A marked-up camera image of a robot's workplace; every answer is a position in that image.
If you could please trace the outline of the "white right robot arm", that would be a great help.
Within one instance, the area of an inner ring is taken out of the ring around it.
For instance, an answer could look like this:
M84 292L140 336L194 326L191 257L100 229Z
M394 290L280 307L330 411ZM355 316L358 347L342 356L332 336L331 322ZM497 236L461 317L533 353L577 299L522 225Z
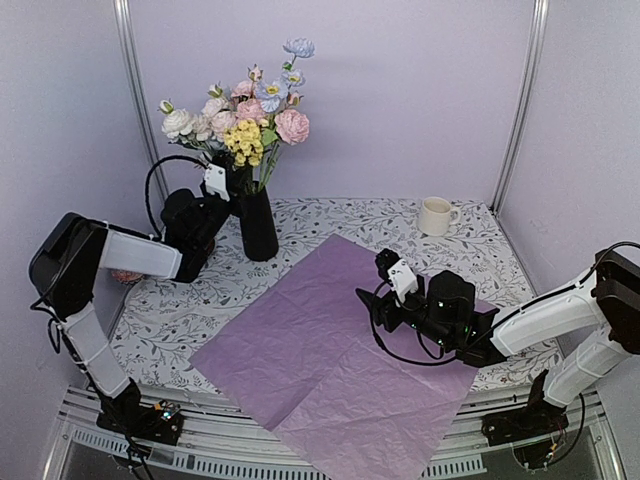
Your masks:
M441 350L431 366L458 360L483 368L506 361L545 340L582 328L592 333L561 364L543 375L536 399L517 415L517 427L537 436L552 424L556 409L639 352L639 267L614 246L598 252L576 279L501 310L476 307L475 286L444 270L417 275L394 251L375 258L385 294L357 289L373 329L393 332L402 324Z

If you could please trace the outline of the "pink rose flower stem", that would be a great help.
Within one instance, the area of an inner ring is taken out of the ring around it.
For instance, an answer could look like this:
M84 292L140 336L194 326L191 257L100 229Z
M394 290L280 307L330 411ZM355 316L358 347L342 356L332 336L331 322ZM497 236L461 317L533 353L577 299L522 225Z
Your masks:
M257 64L248 68L247 78L239 82L230 91L225 91L219 84L215 84L209 87L208 94L209 99L218 97L226 98L231 103L231 109L236 114L236 122L242 119L253 119L259 125L265 126L266 114L261 110L258 101L253 97L252 87L254 84L249 78L249 73L255 65Z

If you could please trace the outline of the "blue poppy flower stem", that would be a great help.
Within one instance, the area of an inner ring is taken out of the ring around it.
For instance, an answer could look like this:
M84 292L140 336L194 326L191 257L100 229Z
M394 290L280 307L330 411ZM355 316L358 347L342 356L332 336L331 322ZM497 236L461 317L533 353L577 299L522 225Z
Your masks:
M277 113L284 109L298 110L302 95L297 88L306 83L306 77L302 70L296 67L296 61L312 58L315 55L316 46L307 38L296 38L287 40L283 50L290 58L282 64L280 74L275 80L264 80L262 70L257 65L249 73L249 78L254 84L253 97L266 114L265 127Z

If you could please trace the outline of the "yellow small flower sprig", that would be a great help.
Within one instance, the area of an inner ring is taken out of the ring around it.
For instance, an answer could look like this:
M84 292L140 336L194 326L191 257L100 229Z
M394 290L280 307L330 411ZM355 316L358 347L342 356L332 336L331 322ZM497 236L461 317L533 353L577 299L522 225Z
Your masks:
M233 168L240 175L244 192L255 193L254 173L262 165L265 149L261 126L253 119L239 120L225 131L224 144L233 157Z

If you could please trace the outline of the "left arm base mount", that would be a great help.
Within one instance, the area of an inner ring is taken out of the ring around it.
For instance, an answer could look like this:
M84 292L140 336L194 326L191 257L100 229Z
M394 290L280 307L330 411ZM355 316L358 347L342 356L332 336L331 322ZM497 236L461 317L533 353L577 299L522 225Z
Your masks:
M101 405L98 427L135 439L178 444L184 416L175 404L162 400L153 406L143 405L141 392L133 380L115 397L105 395L100 389L96 393Z

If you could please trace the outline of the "purple pink wrapping paper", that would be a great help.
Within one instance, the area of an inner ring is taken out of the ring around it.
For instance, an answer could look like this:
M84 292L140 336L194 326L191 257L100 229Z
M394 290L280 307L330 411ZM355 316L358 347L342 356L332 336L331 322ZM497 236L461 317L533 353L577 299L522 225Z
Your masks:
M332 235L226 324L191 365L267 430L302 404L321 418L400 418L431 401L454 417L477 371L461 362L424 367L424 345L399 327L380 348L356 288L378 283L374 255Z

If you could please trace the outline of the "white rose flower stem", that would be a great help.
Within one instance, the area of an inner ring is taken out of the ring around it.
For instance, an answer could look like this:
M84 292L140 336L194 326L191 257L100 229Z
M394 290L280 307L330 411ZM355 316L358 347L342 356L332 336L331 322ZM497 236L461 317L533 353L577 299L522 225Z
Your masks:
M212 129L209 119L186 109L175 108L169 100L161 100L164 115L161 130L169 142L192 150L208 150Z

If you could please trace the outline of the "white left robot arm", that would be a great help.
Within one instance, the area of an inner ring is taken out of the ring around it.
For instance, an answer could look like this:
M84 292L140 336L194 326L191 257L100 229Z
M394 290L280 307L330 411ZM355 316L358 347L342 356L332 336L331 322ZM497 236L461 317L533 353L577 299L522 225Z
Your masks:
M191 283L213 252L218 231L239 203L250 176L240 170L209 165L202 194L173 192L162 211L165 230L145 235L103 221L67 213L37 250L29 278L38 298L33 311L48 314L59 334L54 346L67 342L75 364L94 387L115 399L111 419L128 434L148 426L148 412L123 395L131 379L115 358L93 305L101 270L124 270L143 276Z

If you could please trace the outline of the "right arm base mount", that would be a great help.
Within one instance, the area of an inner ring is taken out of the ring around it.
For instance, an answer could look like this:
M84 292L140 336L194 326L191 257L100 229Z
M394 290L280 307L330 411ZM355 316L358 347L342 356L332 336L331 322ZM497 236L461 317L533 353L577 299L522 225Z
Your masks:
M544 400L544 381L548 370L543 370L531 386L524 407L487 414L482 418L481 432L490 446L531 439L544 434L557 433L560 438L569 426L565 407L556 407ZM539 445L517 447L516 461L525 469L549 467L554 460L559 440L547 440Z

